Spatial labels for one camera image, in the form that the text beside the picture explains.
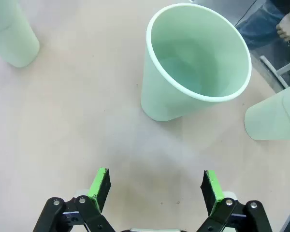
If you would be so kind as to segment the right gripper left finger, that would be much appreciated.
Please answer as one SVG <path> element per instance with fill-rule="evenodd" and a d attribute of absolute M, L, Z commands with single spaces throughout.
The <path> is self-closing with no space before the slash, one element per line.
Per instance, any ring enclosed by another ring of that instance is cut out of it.
<path fill-rule="evenodd" d="M 88 232 L 113 232 L 102 215 L 111 187 L 108 168 L 99 168 L 88 193 L 64 201 L 49 198 L 34 227 L 35 232 L 70 232 L 74 226 L 84 226 Z"/>

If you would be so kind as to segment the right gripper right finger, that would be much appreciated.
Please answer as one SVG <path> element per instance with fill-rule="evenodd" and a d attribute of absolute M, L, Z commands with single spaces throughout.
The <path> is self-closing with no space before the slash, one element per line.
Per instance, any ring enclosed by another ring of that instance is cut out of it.
<path fill-rule="evenodd" d="M 222 232 L 234 228 L 237 232 L 271 232 L 269 219 L 261 202 L 240 203 L 225 197 L 214 171 L 203 173 L 201 190 L 208 217 L 199 232 Z"/>

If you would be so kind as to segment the person's left hand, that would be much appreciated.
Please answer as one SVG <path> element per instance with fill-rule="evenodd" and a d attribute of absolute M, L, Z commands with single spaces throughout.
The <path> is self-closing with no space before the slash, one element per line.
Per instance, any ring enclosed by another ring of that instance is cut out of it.
<path fill-rule="evenodd" d="M 290 40 L 290 13 L 286 14 L 276 26 L 277 33 L 284 41 Z"/>

